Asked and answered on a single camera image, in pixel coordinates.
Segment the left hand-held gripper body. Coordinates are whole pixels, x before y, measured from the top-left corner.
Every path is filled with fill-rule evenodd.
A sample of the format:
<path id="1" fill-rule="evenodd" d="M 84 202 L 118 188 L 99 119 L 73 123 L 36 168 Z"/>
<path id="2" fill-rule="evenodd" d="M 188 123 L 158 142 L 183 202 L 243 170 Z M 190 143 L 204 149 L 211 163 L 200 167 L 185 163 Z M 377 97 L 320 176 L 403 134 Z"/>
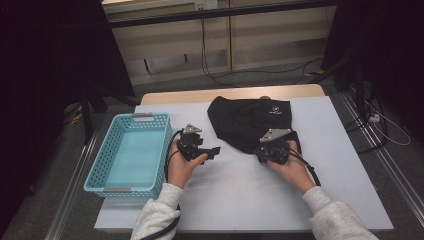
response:
<path id="1" fill-rule="evenodd" d="M 199 145 L 203 144 L 203 139 L 200 137 L 199 132 L 201 132 L 200 128 L 187 124 L 180 134 L 178 149 L 188 161 L 192 161 L 202 154 L 209 155 L 207 149 L 198 148 Z"/>

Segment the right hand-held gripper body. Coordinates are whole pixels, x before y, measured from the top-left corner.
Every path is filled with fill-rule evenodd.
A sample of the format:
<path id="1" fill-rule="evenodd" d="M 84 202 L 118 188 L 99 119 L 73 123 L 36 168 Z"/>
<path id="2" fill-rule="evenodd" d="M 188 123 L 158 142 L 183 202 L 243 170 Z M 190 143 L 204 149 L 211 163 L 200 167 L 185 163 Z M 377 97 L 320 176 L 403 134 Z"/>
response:
<path id="1" fill-rule="evenodd" d="M 285 164 L 289 156 L 289 145 L 285 136 L 292 132 L 291 129 L 269 129 L 260 139 L 260 146 L 254 153 L 260 163 L 272 161 Z"/>

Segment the black shorts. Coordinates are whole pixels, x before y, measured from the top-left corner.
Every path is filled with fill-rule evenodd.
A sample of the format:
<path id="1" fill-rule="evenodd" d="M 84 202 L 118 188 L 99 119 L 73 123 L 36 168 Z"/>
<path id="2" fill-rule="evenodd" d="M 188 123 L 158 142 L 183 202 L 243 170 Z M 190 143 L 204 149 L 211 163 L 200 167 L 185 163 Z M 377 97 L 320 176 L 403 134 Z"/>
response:
<path id="1" fill-rule="evenodd" d="M 289 101 L 271 99 L 231 100 L 216 97 L 207 114 L 216 136 L 246 154 L 256 154 L 260 138 L 269 129 L 291 129 Z"/>

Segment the light blue plastic basket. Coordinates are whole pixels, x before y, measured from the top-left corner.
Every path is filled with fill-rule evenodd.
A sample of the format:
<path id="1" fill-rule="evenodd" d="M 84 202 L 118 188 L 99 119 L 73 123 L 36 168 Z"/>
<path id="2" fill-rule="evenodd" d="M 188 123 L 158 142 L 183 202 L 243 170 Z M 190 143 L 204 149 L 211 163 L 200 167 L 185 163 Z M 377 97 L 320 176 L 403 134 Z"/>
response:
<path id="1" fill-rule="evenodd" d="M 167 113 L 116 115 L 84 183 L 100 197 L 156 198 L 172 137 Z"/>

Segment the person's right hand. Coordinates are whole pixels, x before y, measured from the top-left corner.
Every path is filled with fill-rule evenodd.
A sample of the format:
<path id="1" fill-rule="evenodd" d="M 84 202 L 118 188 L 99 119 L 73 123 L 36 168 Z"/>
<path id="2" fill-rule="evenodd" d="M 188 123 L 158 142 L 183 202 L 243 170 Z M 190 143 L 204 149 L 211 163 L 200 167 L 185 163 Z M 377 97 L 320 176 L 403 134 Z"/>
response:
<path id="1" fill-rule="evenodd" d="M 294 156 L 290 156 L 284 165 L 267 161 L 268 166 L 277 172 L 286 182 L 296 187 L 302 194 L 315 187 L 304 163 Z"/>

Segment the person's left hand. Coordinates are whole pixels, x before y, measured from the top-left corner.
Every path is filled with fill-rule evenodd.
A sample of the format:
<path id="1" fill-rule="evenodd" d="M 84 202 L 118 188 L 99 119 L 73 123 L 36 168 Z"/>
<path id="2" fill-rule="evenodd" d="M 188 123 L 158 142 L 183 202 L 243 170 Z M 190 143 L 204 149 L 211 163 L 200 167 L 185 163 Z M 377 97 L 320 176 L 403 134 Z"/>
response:
<path id="1" fill-rule="evenodd" d="M 178 140 L 174 140 L 171 145 L 167 182 L 183 189 L 194 169 L 201 165 L 201 155 L 192 161 L 186 160 L 178 149 L 178 143 Z"/>

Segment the wooden table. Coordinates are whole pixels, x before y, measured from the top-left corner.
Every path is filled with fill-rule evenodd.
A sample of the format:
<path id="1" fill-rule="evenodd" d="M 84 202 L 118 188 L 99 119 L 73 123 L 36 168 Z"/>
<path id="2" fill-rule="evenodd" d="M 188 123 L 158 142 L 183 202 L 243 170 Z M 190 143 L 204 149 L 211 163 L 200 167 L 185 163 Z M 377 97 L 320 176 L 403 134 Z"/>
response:
<path id="1" fill-rule="evenodd" d="M 271 99 L 287 99 L 321 97 L 324 95 L 324 90 L 318 84 L 244 87 L 148 93 L 143 96 L 141 105 L 211 102 L 217 96 L 227 99 L 256 99 L 263 96 Z"/>

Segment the white table cover sheet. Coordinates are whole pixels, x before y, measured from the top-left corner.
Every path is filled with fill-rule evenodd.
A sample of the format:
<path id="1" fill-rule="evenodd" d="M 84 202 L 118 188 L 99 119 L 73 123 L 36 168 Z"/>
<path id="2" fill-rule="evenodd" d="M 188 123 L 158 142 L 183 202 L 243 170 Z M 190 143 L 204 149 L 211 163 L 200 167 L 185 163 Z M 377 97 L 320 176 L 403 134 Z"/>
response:
<path id="1" fill-rule="evenodd" d="M 314 167 L 324 191 L 349 204 L 372 231 L 392 222 L 369 179 L 331 100 L 293 98 L 292 127 L 303 158 Z M 197 167 L 180 200 L 181 233 L 307 232 L 312 215 L 301 194 L 253 155 L 218 139 L 205 103 L 141 105 L 137 112 L 166 112 L 174 129 L 191 123 L 202 130 L 214 159 Z"/>

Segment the black upright stand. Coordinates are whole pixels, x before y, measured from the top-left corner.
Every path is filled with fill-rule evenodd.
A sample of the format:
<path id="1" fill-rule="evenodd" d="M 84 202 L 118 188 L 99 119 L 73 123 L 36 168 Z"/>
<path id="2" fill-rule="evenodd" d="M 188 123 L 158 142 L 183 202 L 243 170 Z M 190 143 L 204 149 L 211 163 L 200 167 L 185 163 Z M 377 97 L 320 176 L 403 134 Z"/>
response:
<path id="1" fill-rule="evenodd" d="M 363 84 L 363 76 L 361 73 L 361 66 L 355 60 L 355 58 L 351 57 L 350 54 L 346 54 L 339 61 L 333 64 L 331 67 L 326 69 L 322 74 L 317 76 L 312 80 L 312 84 L 319 84 L 328 77 L 340 72 L 343 68 L 346 68 L 351 62 L 356 65 L 356 88 L 355 88 L 355 103 L 356 110 L 359 115 L 360 120 L 366 120 L 366 110 L 364 105 L 364 84 Z"/>

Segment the black tripod stand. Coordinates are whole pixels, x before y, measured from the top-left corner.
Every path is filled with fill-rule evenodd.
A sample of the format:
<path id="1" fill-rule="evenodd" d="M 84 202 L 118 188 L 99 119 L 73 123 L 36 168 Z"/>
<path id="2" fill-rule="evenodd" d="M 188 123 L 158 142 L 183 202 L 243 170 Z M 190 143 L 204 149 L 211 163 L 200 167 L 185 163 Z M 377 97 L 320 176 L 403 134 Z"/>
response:
<path id="1" fill-rule="evenodd" d="M 101 87 L 97 84 L 85 84 L 80 87 L 80 104 L 82 109 L 85 140 L 84 144 L 87 145 L 90 139 L 93 137 L 93 127 L 90 115 L 90 107 L 93 107 L 95 112 L 104 113 L 108 109 L 108 105 L 105 103 L 103 97 L 112 97 L 119 102 L 122 102 L 128 106 L 135 107 L 138 103 L 124 95 L 118 94 L 115 91 L 109 90 L 105 87 Z"/>

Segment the black horizontal bar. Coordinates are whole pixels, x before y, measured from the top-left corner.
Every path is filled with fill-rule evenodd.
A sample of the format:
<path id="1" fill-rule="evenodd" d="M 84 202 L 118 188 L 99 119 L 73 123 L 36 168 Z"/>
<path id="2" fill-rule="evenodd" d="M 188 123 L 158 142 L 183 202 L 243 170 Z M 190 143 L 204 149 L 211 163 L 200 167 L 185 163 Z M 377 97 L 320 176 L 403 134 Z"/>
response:
<path id="1" fill-rule="evenodd" d="M 111 28 L 123 28 L 142 25 L 153 25 L 161 23 L 172 23 L 189 20 L 201 20 L 229 16 L 241 16 L 249 14 L 261 14 L 280 11 L 303 10 L 311 8 L 337 6 L 339 0 L 295 0 L 285 3 L 273 3 L 265 5 L 252 5 L 242 7 L 230 7 L 215 10 L 201 10 L 186 13 L 173 13 L 150 17 L 124 18 L 118 20 L 109 20 L 108 25 Z"/>

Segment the narrow black curtain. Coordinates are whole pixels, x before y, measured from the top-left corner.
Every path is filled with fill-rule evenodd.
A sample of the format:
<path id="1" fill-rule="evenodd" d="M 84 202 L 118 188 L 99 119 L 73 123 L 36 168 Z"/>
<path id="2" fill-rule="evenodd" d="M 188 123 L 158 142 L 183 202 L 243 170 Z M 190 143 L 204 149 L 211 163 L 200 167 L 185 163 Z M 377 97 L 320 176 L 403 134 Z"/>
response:
<path id="1" fill-rule="evenodd" d="M 424 0 L 338 0 L 321 68 L 346 55 L 424 139 Z"/>

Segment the large black curtain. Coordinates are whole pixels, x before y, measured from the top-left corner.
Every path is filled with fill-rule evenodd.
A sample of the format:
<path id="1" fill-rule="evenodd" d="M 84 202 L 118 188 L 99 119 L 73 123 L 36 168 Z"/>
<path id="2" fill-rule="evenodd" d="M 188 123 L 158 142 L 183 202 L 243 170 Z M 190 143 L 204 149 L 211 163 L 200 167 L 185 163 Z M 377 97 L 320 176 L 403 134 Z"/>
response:
<path id="1" fill-rule="evenodd" d="M 134 91 L 102 0 L 0 0 L 0 235 L 52 151 L 65 108 Z"/>

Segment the metal floor rail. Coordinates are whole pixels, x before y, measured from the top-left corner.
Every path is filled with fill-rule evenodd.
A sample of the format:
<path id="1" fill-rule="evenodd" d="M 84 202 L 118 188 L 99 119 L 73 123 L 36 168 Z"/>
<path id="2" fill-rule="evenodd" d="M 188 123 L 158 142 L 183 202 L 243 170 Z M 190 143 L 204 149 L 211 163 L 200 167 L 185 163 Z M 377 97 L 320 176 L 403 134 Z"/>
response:
<path id="1" fill-rule="evenodd" d="M 60 201 L 59 207 L 56 210 L 54 218 L 48 228 L 44 240 L 60 240 L 69 214 L 72 210 L 79 184 L 82 181 L 82 175 L 86 168 L 87 162 L 93 152 L 98 138 L 98 132 L 95 131 L 92 136 L 86 141 L 82 152 L 77 161 L 76 167 L 73 170 L 72 177 L 68 183 L 66 191 Z"/>
<path id="2" fill-rule="evenodd" d="M 346 94 L 340 94 L 340 98 L 353 117 L 354 122 L 359 126 L 361 133 L 370 144 L 371 152 L 376 154 L 418 222 L 424 227 L 424 200 L 411 185 L 405 174 L 395 162 L 393 156 L 383 145 L 383 141 L 377 135 L 377 130 L 374 130 L 370 123 L 361 119 L 356 110 L 356 104 L 353 98 Z"/>

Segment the white wall outlet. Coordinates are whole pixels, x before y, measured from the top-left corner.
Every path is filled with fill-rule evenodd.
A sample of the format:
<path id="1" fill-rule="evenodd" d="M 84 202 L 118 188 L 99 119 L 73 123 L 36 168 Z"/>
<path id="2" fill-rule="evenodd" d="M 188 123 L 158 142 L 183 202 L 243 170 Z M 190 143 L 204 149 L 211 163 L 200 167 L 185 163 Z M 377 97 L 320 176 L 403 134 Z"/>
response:
<path id="1" fill-rule="evenodd" d="M 194 2 L 196 10 L 214 10 L 218 8 L 217 0 L 196 0 Z"/>

